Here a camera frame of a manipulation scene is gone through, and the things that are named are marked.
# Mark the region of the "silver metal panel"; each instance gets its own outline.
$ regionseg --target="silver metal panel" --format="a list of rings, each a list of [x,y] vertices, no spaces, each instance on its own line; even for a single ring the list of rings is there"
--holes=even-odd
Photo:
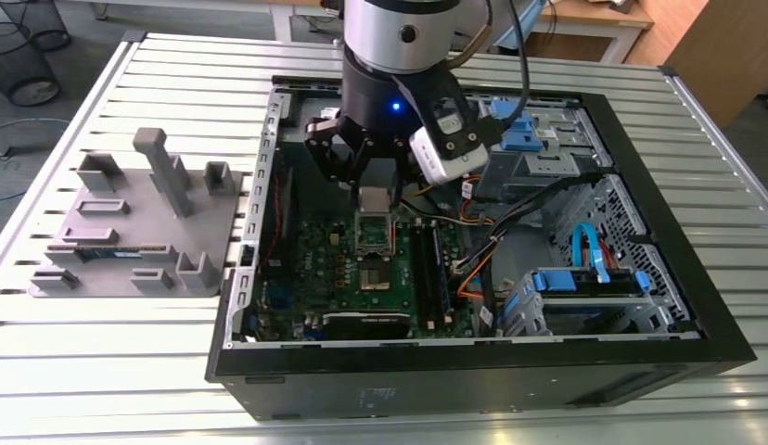
[[[257,424],[202,378],[215,299],[34,299],[24,291],[44,260],[40,236],[56,233],[56,211],[74,202],[67,169],[84,152],[111,152],[131,167],[136,128],[160,125],[187,168],[219,159],[250,173],[270,76],[339,76],[326,45],[150,34],[142,50],[120,45],[0,235],[0,439],[768,444],[768,195],[684,86],[656,69],[538,59],[530,67],[535,88],[609,97],[757,362],[610,409]],[[458,74],[463,84],[519,86],[514,59],[475,57]],[[230,243],[228,258],[237,252]]]

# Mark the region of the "yellow wire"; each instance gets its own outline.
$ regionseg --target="yellow wire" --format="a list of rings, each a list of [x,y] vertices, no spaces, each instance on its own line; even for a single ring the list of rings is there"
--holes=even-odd
[[[406,197],[418,197],[419,195],[422,195],[425,192],[427,192],[429,190],[431,190],[435,187],[435,185],[429,185],[427,187],[425,187],[422,190],[418,190],[415,193],[413,193],[411,195],[406,195]]]

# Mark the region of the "trash bin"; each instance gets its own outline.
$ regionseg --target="trash bin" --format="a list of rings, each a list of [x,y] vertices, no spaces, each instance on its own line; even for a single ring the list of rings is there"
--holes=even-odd
[[[8,101],[31,107],[60,93],[60,84],[43,54],[31,43],[31,30],[0,22],[0,92]]]
[[[52,51],[71,43],[54,0],[0,0],[0,7],[14,23],[31,29],[38,49]]]

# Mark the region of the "blue cable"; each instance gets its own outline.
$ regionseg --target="blue cable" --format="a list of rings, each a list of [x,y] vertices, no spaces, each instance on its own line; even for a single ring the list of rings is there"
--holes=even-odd
[[[15,195],[10,195],[7,197],[0,197],[0,202],[7,201],[8,199],[14,199],[15,197],[19,197],[20,195],[23,195],[24,193],[26,193],[26,190],[23,192],[16,193]]]
[[[609,273],[606,273],[605,254],[598,246],[598,235],[595,228],[589,222],[581,222],[573,228],[571,235],[571,266],[582,267],[582,234],[587,237],[590,250],[590,267],[595,268],[598,282],[609,283]]]

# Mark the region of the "blue tab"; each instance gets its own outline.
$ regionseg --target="blue tab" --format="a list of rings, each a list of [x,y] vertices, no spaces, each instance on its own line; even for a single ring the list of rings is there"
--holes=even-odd
[[[640,285],[640,289],[642,292],[648,292],[652,290],[652,277],[649,276],[645,271],[636,271],[634,278],[637,279],[637,284]]]
[[[519,294],[513,294],[513,297],[510,298],[507,304],[505,305],[503,316],[506,316],[507,313],[513,310],[513,308],[517,307],[518,303],[519,303]]]
[[[533,130],[507,130],[503,133],[502,148],[505,151],[541,151],[543,143],[535,137]]]
[[[494,100],[491,102],[491,116],[497,119],[510,116],[514,109],[517,109],[517,101]],[[503,133],[502,148],[505,151],[541,151],[543,149],[543,143],[533,132],[533,116],[526,111],[521,112],[521,116]]]
[[[546,280],[543,280],[543,274],[541,272],[533,273],[533,284],[538,292],[546,290]]]
[[[571,271],[542,271],[541,274],[546,280],[546,290],[554,292],[573,292],[577,290]]]

